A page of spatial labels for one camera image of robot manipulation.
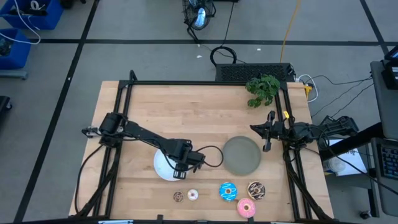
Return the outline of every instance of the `pink donut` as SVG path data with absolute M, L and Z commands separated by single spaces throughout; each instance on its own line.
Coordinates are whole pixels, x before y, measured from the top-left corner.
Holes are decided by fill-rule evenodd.
M 251 218 L 256 214 L 256 205 L 248 198 L 242 198 L 238 202 L 238 213 L 243 218 Z

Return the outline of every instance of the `gray plate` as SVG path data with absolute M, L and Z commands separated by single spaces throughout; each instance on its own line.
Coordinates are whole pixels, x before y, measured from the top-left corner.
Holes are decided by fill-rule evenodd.
M 261 151 L 248 137 L 236 136 L 228 140 L 223 148 L 224 166 L 235 175 L 248 175 L 259 167 Z

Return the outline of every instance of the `small donut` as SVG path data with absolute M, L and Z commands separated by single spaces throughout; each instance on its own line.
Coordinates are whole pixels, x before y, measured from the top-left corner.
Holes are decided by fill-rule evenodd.
M 188 191 L 188 199 L 189 200 L 194 201 L 194 200 L 198 199 L 198 197 L 199 197 L 199 193 L 197 190 L 191 189 Z
M 251 218 L 256 214 L 256 205 L 248 198 L 242 198 L 238 202 L 238 213 L 243 218 Z
M 266 195 L 266 188 L 258 181 L 249 183 L 248 194 L 254 200 L 260 200 Z
M 225 182 L 220 186 L 220 196 L 227 202 L 231 202 L 236 198 L 238 190 L 231 182 Z
M 175 192 L 173 195 L 173 199 L 176 202 L 182 202 L 182 200 L 184 200 L 184 194 L 182 192 Z

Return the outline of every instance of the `wooden table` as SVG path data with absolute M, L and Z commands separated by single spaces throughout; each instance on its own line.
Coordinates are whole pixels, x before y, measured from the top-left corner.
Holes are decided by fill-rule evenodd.
M 117 87 L 118 82 L 102 83 L 93 126 L 99 126 L 105 114 L 112 112 Z M 303 85 L 289 83 L 289 96 L 296 121 L 311 123 Z M 264 140 L 251 131 L 249 125 L 264 123 L 268 112 L 276 108 L 273 103 L 250 109 L 246 102 L 251 97 L 244 86 L 134 85 L 128 118 L 165 138 L 191 139 L 194 150 L 207 145 L 223 147 L 234 136 L 247 136 L 262 149 Z M 88 140 L 84 158 L 98 147 L 99 140 Z M 315 143 L 308 147 L 318 150 Z M 123 143 L 111 218 L 153 220 L 158 214 L 163 214 L 165 220 L 245 221 L 236 212 L 237 204 L 223 201 L 218 189 L 222 183 L 231 181 L 238 188 L 237 198 L 248 197 L 248 183 L 258 180 L 264 183 L 267 193 L 264 199 L 256 201 L 257 213 L 254 220 L 294 220 L 287 173 L 282 160 L 282 144 L 279 141 L 273 140 L 271 151 L 261 153 L 259 168 L 243 177 L 230 174 L 223 166 L 211 168 L 204 165 L 198 172 L 188 173 L 186 180 L 168 182 L 155 173 L 155 152 L 155 148 L 143 142 Z M 202 152 L 208 163 L 220 162 L 221 156 L 217 150 L 205 149 Z M 78 197 L 80 209 L 98 186 L 103 155 L 104 149 L 87 162 L 82 172 Z M 301 156 L 308 191 L 325 213 L 332 217 L 319 156 L 306 150 L 302 150 Z M 198 190 L 197 201 L 191 202 L 186 198 L 177 203 L 173 200 L 176 191 L 186 194 L 190 189 Z M 305 217 L 302 197 L 298 190 L 297 192 L 300 214 Z M 104 193 L 100 214 L 104 211 L 106 196 L 107 193 Z

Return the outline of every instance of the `blue bin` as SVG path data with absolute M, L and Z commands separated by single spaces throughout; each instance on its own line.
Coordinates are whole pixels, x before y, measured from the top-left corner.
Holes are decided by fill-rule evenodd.
M 0 33 L 13 38 L 29 42 L 19 29 L 0 29 Z M 7 56 L 0 56 L 0 69 L 23 68 L 29 55 L 30 44 L 15 42 L 11 46 L 11 51 Z
M 23 20 L 32 29 L 34 29 L 34 26 L 39 29 L 54 29 L 57 26 L 63 12 L 63 8 L 60 5 L 60 0 L 36 1 L 39 3 L 40 6 L 42 6 L 43 4 L 47 6 L 47 16 L 31 16 L 28 20 L 28 16 L 21 15 Z M 28 0 L 17 0 L 17 2 L 20 10 L 23 10 L 25 7 L 30 7 L 30 1 Z M 18 15 L 8 14 L 14 5 L 14 0 L 7 0 L 7 2 L 0 10 L 0 17 L 3 17 L 14 28 L 28 29 Z

